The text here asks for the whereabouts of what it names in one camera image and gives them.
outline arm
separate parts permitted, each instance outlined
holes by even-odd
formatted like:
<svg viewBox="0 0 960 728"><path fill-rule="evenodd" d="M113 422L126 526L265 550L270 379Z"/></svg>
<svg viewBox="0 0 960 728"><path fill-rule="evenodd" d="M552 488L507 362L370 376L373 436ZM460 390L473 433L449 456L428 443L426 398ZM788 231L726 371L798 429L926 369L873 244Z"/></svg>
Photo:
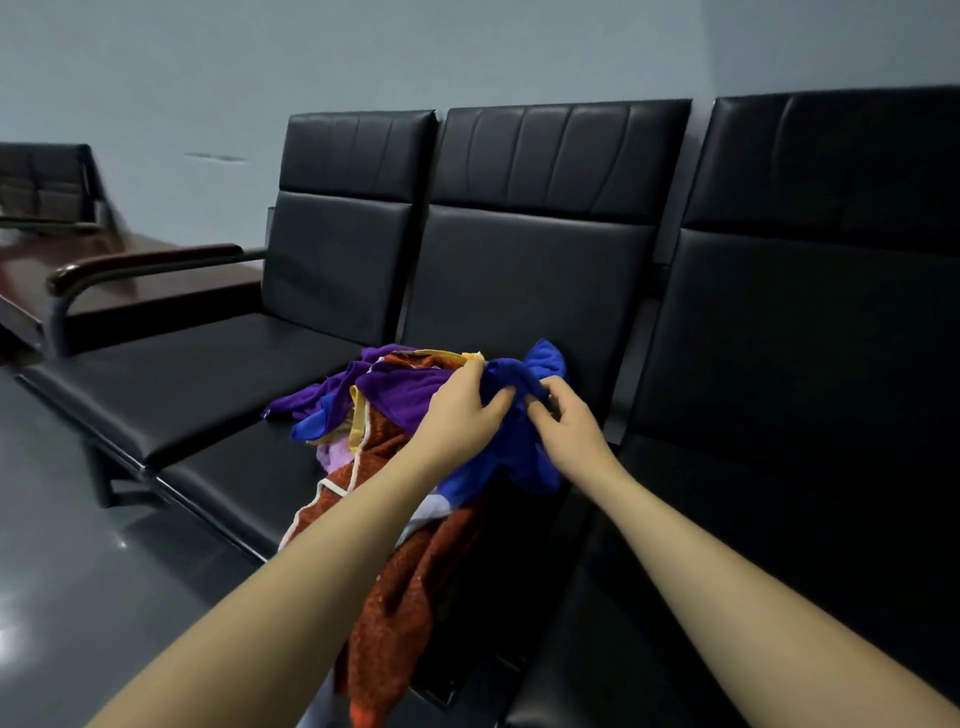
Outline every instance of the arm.
<svg viewBox="0 0 960 728"><path fill-rule="evenodd" d="M88 728L293 726L423 498L491 439L513 400L483 407L483 365L434 395L415 437L137 675Z"/></svg>
<svg viewBox="0 0 960 728"><path fill-rule="evenodd" d="M755 728L960 726L905 667L637 483L558 377L527 414L554 464L619 528L710 671Z"/></svg>

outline orange cloth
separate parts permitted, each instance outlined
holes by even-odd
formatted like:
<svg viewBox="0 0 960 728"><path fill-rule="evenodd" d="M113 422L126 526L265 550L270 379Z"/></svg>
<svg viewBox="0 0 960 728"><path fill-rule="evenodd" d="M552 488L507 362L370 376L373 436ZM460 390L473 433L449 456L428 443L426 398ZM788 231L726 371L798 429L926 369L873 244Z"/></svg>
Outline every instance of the orange cloth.
<svg viewBox="0 0 960 728"><path fill-rule="evenodd" d="M406 433L367 403L364 441L352 463L318 484L317 497L299 510L281 544L328 511L341 497L377 473L409 441ZM350 719L355 728L376 728L403 697L433 629L433 599L482 526L482 498L439 522L415 531L394 551L367 595L360 618L338 660L343 686L346 663Z"/></svg>

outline person's right hand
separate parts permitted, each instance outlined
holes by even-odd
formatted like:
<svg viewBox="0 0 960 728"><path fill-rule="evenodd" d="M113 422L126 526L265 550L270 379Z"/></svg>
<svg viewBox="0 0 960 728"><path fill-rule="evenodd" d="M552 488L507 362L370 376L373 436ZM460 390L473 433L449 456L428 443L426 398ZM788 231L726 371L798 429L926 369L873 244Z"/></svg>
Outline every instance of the person's right hand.
<svg viewBox="0 0 960 728"><path fill-rule="evenodd" d="M527 417L540 433L546 453L557 470L589 496L591 482L621 470L621 466L587 403L577 397L570 385L558 376L549 376L541 383L560 406L560 420L554 420L547 408L529 395Z"/></svg>

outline brown armrest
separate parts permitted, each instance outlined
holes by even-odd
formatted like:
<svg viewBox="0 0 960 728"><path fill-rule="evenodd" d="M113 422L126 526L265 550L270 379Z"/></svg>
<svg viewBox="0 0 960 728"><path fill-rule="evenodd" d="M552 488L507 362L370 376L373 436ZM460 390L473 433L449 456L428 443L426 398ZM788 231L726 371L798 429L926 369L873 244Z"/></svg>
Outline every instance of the brown armrest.
<svg viewBox="0 0 960 728"><path fill-rule="evenodd" d="M101 273L140 268L146 265L173 265L201 260L216 260L242 255L243 252L243 248L235 243L221 243L218 245L202 245L198 248L176 248L175 250L156 251L154 253L117 253L85 257L61 266L51 273L47 277L47 293L58 298L78 281Z"/></svg>

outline person's left arm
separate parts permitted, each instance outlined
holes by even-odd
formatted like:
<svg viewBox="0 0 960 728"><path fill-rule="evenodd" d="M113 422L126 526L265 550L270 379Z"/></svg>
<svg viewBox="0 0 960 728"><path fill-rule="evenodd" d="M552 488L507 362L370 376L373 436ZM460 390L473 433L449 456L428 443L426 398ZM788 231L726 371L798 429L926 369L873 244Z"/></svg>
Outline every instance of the person's left arm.
<svg viewBox="0 0 960 728"><path fill-rule="evenodd" d="M296 725L403 526L509 409L509 389L481 405L482 371L477 361L457 370L404 449L162 652L88 728Z"/></svg>

